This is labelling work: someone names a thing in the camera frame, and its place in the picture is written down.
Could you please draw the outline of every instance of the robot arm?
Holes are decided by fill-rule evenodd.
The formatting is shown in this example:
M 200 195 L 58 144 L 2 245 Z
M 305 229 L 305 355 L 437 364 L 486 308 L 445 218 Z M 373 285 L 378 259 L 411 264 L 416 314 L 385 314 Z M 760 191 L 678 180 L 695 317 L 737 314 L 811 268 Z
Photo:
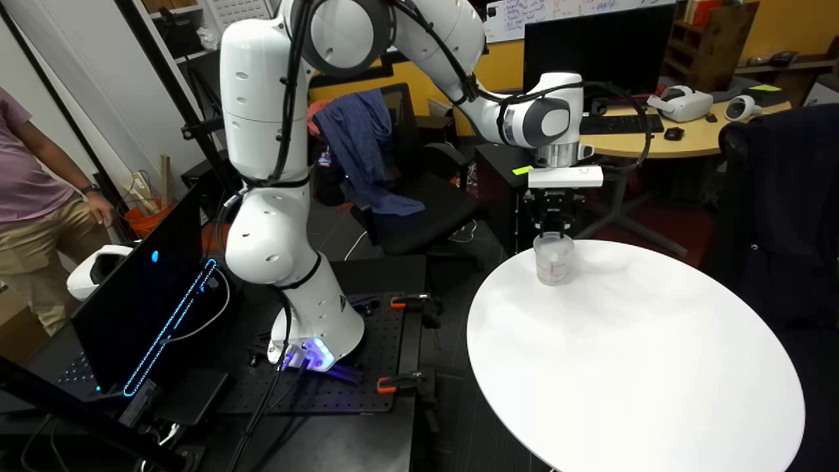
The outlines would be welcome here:
M 241 211 L 229 234 L 229 268 L 276 285 L 267 357 L 281 367 L 330 369 L 364 336 L 322 255 L 307 241 L 307 89 L 315 74 L 355 75 L 397 45 L 463 111 L 487 141 L 537 153 L 532 187 L 601 187 L 604 173 L 563 179 L 579 158 L 581 79 L 546 74 L 524 98 L 494 94 L 471 75 L 483 20 L 466 0 L 285 0 L 269 20 L 238 20 L 220 45 L 220 98 Z

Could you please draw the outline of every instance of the black pole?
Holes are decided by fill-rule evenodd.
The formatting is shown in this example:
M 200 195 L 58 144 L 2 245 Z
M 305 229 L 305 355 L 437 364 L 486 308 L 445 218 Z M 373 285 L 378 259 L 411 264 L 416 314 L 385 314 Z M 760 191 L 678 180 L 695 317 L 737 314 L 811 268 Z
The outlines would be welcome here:
M 142 13 L 137 10 L 133 0 L 116 0 L 120 9 L 123 18 L 128 20 L 128 28 L 133 32 L 138 48 L 147 52 L 151 69 L 157 72 L 166 93 L 175 102 L 180 117 L 187 120 L 187 133 L 196 140 L 201 148 L 204 158 L 209 161 L 213 170 L 223 170 L 223 158 L 218 154 L 206 127 L 200 120 L 200 116 L 191 111 L 184 89 L 179 86 L 175 74 L 167 69 L 154 36 L 150 34 L 147 24 L 142 20 Z
M 162 448 L 151 443 L 150 439 L 138 435 L 137 429 L 120 426 L 119 420 L 109 420 L 86 403 L 82 403 L 77 395 L 61 391 L 58 385 L 41 380 L 40 376 L 8 363 L 0 357 L 0 389 L 45 409 L 56 418 L 62 418 L 67 423 L 82 426 L 83 429 L 100 435 L 106 443 L 113 443 L 116 448 L 123 448 L 128 453 L 137 453 L 147 462 L 154 462 L 162 470 L 180 472 L 187 470 L 187 460 L 179 457 L 171 448 Z
M 78 123 L 73 120 L 70 111 L 62 104 L 61 94 L 56 93 L 50 75 L 45 74 L 41 62 L 33 57 L 29 43 L 23 40 L 22 28 L 15 27 L 15 20 L 8 15 L 6 6 L 0 3 L 0 15 L 10 32 L 10 36 L 18 43 L 18 48 L 23 49 L 26 60 L 31 62 L 33 74 L 40 75 L 40 81 L 47 86 L 52 102 L 58 104 L 61 116 L 67 120 L 70 132 L 77 133 L 77 140 L 82 141 L 83 153 L 92 158 L 96 173 L 100 173 L 100 187 L 106 188 L 108 197 L 116 200 L 119 211 L 125 212 L 125 203 L 120 197 L 120 191 L 113 187 L 102 161 L 96 158 L 95 148 L 86 141 L 86 137 L 82 133 Z

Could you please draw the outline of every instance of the white round table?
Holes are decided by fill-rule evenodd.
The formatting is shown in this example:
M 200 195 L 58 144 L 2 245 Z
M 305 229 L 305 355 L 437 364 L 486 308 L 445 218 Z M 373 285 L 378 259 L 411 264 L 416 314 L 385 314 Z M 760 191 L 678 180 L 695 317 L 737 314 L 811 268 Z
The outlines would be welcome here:
M 769 326 L 685 262 L 575 245 L 571 284 L 541 284 L 528 249 L 475 294 L 469 363 L 501 423 L 560 472 L 789 466 L 806 401 Z

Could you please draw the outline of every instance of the chair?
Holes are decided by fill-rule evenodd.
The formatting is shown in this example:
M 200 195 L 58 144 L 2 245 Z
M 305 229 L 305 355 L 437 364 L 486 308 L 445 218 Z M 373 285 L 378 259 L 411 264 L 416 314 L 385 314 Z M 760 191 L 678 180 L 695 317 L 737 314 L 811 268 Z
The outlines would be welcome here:
M 355 218 L 364 225 L 369 241 L 385 255 L 431 252 L 449 234 L 462 229 L 478 212 L 478 200 L 456 187 L 449 175 L 463 184 L 463 169 L 471 163 L 450 141 L 419 140 L 411 98 L 406 85 L 382 86 L 382 99 L 394 117 L 387 140 L 390 161 L 398 179 L 387 187 L 398 197 L 424 204 L 415 216 L 378 216 L 369 207 L 355 204 Z
M 706 273 L 775 330 L 839 321 L 839 104 L 728 123 Z

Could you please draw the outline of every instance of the clear plastic cup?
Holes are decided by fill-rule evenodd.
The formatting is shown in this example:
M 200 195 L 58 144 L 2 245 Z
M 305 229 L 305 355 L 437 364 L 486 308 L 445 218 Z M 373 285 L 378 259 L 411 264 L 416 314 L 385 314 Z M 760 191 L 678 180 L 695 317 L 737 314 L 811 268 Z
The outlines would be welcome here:
M 575 239 L 560 234 L 541 234 L 532 239 L 535 273 L 549 285 L 575 277 Z

